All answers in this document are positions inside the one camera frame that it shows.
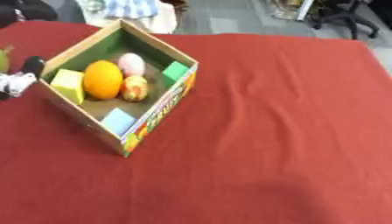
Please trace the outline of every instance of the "blue cloth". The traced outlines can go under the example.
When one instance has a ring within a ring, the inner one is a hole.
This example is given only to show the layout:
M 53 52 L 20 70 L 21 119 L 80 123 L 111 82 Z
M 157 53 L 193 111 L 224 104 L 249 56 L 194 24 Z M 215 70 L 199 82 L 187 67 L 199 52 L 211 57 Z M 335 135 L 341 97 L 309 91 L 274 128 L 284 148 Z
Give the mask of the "blue cloth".
M 108 18 L 147 18 L 158 14 L 158 0 L 105 0 Z

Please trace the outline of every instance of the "black chair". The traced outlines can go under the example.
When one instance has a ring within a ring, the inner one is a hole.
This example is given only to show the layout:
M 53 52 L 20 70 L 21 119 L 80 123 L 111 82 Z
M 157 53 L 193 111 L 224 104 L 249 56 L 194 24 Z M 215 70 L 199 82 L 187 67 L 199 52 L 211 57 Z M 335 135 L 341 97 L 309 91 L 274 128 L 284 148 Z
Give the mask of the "black chair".
M 352 4 L 348 9 L 343 9 L 339 7 L 339 1 L 327 1 L 325 3 L 325 8 L 320 9 L 318 18 L 313 18 L 314 26 L 313 28 L 318 30 L 321 29 L 322 24 L 331 23 L 337 20 L 342 20 L 346 23 L 347 27 L 350 29 L 352 34 L 352 39 L 358 38 L 358 26 L 365 25 L 369 27 L 372 32 L 368 35 L 371 39 L 375 39 L 380 30 L 377 25 L 368 21 L 364 17 L 360 17 L 355 14 L 358 7 L 360 7 L 361 3 L 364 1 L 361 0 L 353 0 Z

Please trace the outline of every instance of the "blue cube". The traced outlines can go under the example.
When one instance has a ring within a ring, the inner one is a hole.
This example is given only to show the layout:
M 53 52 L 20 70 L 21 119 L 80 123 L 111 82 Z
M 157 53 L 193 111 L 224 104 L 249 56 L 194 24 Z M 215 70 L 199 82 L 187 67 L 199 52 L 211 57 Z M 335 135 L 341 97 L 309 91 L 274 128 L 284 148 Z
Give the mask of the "blue cube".
M 119 108 L 114 108 L 102 119 L 101 123 L 107 130 L 120 137 L 136 120 Z

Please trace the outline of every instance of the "box side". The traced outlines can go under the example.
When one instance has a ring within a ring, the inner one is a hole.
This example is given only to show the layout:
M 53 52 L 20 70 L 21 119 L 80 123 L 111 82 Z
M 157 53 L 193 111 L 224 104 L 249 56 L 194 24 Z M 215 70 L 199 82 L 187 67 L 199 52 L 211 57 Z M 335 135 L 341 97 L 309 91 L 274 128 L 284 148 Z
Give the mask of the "box side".
M 187 66 L 192 67 L 197 61 L 190 56 L 184 54 L 177 48 L 166 44 L 164 41 L 150 35 L 149 33 L 140 30 L 139 28 L 135 27 L 133 24 L 121 20 L 121 27 L 126 31 L 131 33 L 132 35 L 136 36 L 146 44 L 153 46 L 154 48 L 158 49 L 161 53 L 167 54 L 169 58 L 175 59 L 179 63 Z
M 121 21 L 116 20 L 111 25 L 107 26 L 106 28 L 100 29 L 99 31 L 97 31 L 96 33 L 91 35 L 90 37 L 82 40 L 80 43 L 68 48 L 63 53 L 48 60 L 45 64 L 45 68 L 44 68 L 44 71 L 42 72 L 41 78 L 46 81 L 51 81 L 52 77 L 57 72 L 57 70 L 59 69 L 60 66 L 65 65 L 69 60 L 74 59 L 74 58 L 80 56 L 81 54 L 85 53 L 85 51 L 87 49 L 89 49 L 92 46 L 103 41 L 108 36 L 113 36 L 113 34 L 119 33 L 119 31 L 121 29 L 122 29 Z
M 107 131 L 91 115 L 87 114 L 81 108 L 75 106 L 67 98 L 63 97 L 43 80 L 41 80 L 38 84 L 44 91 L 45 97 L 50 100 L 54 106 L 58 107 L 62 111 L 69 114 L 71 117 L 75 118 L 76 121 L 87 127 L 108 146 L 115 149 L 118 153 L 123 154 L 123 147 L 121 145 L 121 139 L 119 137 Z
M 175 83 L 140 119 L 122 135 L 122 154 L 127 157 L 160 123 L 160 121 L 188 94 L 193 87 L 198 63 Z

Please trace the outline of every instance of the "yellow-green ball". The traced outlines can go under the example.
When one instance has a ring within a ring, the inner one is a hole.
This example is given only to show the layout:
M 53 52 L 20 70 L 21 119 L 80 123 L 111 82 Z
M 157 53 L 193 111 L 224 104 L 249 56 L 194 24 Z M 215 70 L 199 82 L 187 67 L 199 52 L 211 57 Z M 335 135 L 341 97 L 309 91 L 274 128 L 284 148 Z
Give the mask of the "yellow-green ball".
M 122 83 L 122 98 L 128 102 L 140 102 L 149 93 L 147 80 L 140 75 L 132 75 Z

